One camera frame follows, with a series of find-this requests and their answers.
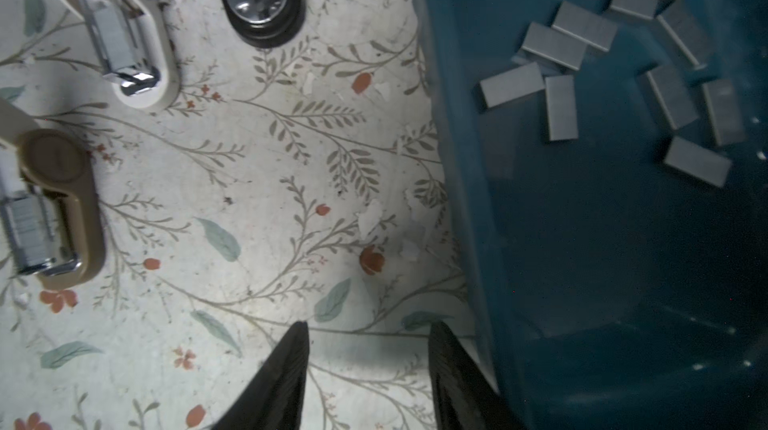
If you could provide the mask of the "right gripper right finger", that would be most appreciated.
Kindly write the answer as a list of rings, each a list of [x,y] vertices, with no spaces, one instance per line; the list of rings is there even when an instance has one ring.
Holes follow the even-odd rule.
[[[439,429],[522,429],[447,324],[433,323],[429,374]]]

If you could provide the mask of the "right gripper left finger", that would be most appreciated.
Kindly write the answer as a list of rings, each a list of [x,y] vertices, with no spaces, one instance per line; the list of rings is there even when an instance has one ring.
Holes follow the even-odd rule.
[[[301,426],[310,338],[308,325],[290,326],[214,430],[298,429]]]

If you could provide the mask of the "teal plastic tray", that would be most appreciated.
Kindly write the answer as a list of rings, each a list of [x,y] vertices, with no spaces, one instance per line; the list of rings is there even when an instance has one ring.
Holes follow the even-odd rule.
[[[721,62],[672,133],[629,80],[553,142],[543,92],[489,109],[561,2],[414,0],[481,354],[530,429],[767,425],[767,0],[686,0]]]

